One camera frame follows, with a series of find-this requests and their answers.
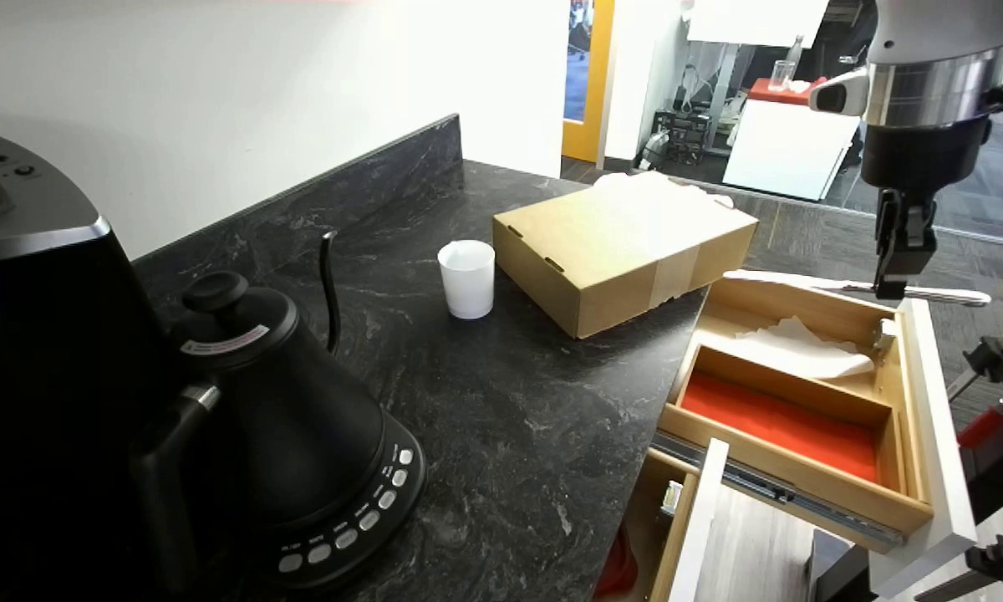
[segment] white cup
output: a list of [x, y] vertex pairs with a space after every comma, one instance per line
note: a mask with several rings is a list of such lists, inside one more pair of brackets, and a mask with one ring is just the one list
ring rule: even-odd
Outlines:
[[438, 252], [448, 314], [479, 320], [493, 309], [493, 249], [485, 241], [450, 241]]

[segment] kettle lid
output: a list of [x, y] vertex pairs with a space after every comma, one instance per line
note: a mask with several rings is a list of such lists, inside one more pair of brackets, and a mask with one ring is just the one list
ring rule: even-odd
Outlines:
[[291, 342], [301, 325], [287, 296], [252, 289], [234, 271], [197, 279], [180, 303], [197, 314], [183, 325], [180, 355], [210, 374], [252, 367], [261, 355]]

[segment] black countertop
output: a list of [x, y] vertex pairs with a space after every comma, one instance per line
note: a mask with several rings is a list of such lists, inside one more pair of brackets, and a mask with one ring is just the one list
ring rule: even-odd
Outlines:
[[160, 318], [210, 269], [287, 290], [323, 335], [314, 241], [337, 224], [333, 362], [427, 456], [422, 501], [343, 598], [593, 598], [701, 296], [573, 342], [503, 274], [485, 320], [446, 313], [438, 249], [579, 183], [462, 162], [440, 122], [138, 262]]

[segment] kettle base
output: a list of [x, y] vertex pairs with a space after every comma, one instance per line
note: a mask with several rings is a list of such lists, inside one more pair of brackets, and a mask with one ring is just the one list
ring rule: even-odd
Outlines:
[[384, 414], [384, 459], [378, 479], [346, 513], [323, 518], [314, 532], [255, 552], [257, 569], [278, 592], [330, 592], [351, 582], [412, 517], [424, 481], [424, 449]]

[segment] gooseneck kettle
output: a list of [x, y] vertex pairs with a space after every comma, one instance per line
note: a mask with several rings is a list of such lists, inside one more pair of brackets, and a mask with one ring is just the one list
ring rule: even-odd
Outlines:
[[[330, 345], [337, 296], [320, 241]], [[222, 530], [234, 559], [263, 589], [323, 592], [394, 536], [412, 513], [424, 456], [364, 382], [333, 366], [303, 328], [298, 306], [239, 274], [191, 285], [180, 359], [203, 374], [141, 433], [130, 474], [142, 509], [160, 589], [193, 592], [199, 546], [183, 464], [203, 456]]]

